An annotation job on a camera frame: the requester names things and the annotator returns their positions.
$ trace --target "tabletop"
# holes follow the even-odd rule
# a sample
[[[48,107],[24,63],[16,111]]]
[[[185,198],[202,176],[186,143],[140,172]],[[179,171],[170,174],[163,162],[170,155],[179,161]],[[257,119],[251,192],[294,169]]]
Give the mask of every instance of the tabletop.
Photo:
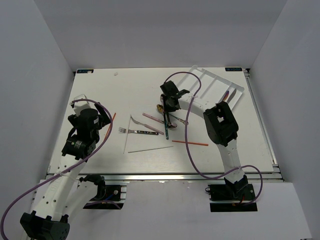
[[[119,68],[94,69],[92,73],[76,73],[69,101],[85,94],[88,99],[100,102],[110,112],[116,113],[113,129],[106,144],[89,159],[82,174],[186,174],[195,173],[183,143],[185,126],[174,118],[177,128],[169,129],[169,140],[163,135],[123,134],[118,128],[149,131],[144,126],[130,121],[130,115],[144,124],[164,132],[164,125],[142,115],[146,113],[163,118],[157,111],[162,93],[160,85],[171,74],[188,71],[190,68]],[[224,67],[207,67],[206,70],[244,87],[242,96],[232,109],[239,125],[237,149],[241,165],[254,165],[261,172],[272,172],[272,156],[265,142],[254,103],[242,71],[226,71]],[[184,77],[177,74],[172,81],[177,83]],[[72,125],[68,116],[74,114],[68,105],[60,133],[51,157],[48,173],[57,171],[61,151]],[[186,111],[173,115],[185,119]],[[100,130],[104,138],[108,126]],[[190,142],[206,143],[209,146],[190,145],[191,155],[198,169],[205,173],[223,173],[224,167],[217,146],[209,139],[205,122],[191,114],[188,125]]]

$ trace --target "pink knife handle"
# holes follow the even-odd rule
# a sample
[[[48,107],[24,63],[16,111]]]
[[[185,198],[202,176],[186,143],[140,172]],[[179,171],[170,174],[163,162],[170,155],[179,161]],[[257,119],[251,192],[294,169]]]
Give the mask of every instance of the pink knife handle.
[[[157,133],[159,133],[159,134],[161,134],[161,135],[165,135],[163,131],[160,131],[160,130],[152,127],[152,126],[149,126],[149,125],[147,125],[147,124],[144,124],[143,126],[145,126],[147,129],[151,129],[152,131],[155,131],[155,132],[157,132]]]
[[[154,117],[154,116],[151,116],[151,115],[149,115],[149,114],[142,113],[142,115],[145,116],[145,117],[147,117],[147,118],[149,118],[149,119],[155,120],[155,121],[157,121],[158,123],[165,124],[164,121],[162,121],[162,120],[160,120],[160,119],[158,119],[158,118],[156,118],[156,117]]]

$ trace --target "wall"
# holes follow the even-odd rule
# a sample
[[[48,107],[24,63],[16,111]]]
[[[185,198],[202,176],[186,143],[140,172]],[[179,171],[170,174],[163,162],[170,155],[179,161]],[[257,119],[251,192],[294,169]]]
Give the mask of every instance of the wall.
[[[33,0],[0,1],[0,215],[43,179],[72,86],[73,74]],[[20,239],[18,202],[5,221]]]
[[[253,90],[284,178],[320,239],[320,2],[290,0],[252,69]]]
[[[250,68],[287,0],[35,0],[73,70]]]

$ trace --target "orange stick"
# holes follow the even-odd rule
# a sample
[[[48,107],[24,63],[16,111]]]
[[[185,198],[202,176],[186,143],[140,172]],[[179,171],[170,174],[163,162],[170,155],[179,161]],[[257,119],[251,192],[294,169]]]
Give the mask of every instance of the orange stick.
[[[112,122],[115,120],[115,117],[116,117],[116,113],[113,114]],[[106,131],[106,134],[105,134],[105,136],[104,136],[104,139],[106,139],[108,133],[110,132],[110,127],[111,127],[111,125],[109,125],[109,128],[108,128],[108,130]]]
[[[181,143],[181,144],[185,144],[186,143],[185,141],[176,141],[176,140],[172,140],[172,142]],[[209,144],[207,144],[207,143],[198,143],[198,142],[191,142],[191,141],[188,141],[188,144],[200,145],[200,146],[209,146]]]

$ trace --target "fork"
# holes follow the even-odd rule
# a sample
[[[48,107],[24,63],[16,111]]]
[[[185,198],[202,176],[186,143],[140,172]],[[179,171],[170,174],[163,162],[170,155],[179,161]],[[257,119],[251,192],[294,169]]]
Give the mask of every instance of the fork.
[[[141,123],[141,122],[139,122],[139,121],[136,121],[136,120],[134,120],[134,118],[133,118],[131,115],[130,115],[130,118],[132,119],[132,121],[133,121],[135,124],[142,125],[142,126],[144,126],[145,128],[147,128],[147,129],[151,129],[152,131],[155,131],[155,132],[157,132],[157,133],[159,133],[159,134],[161,134],[161,135],[164,135],[164,132],[163,132],[163,131],[160,131],[160,130],[158,130],[158,129],[156,129],[156,128],[148,125],[148,124],[144,124],[144,123]]]
[[[146,134],[146,135],[159,135],[158,132],[155,131],[140,131],[140,130],[130,130],[130,129],[125,129],[123,127],[119,127],[119,133],[120,134]]]

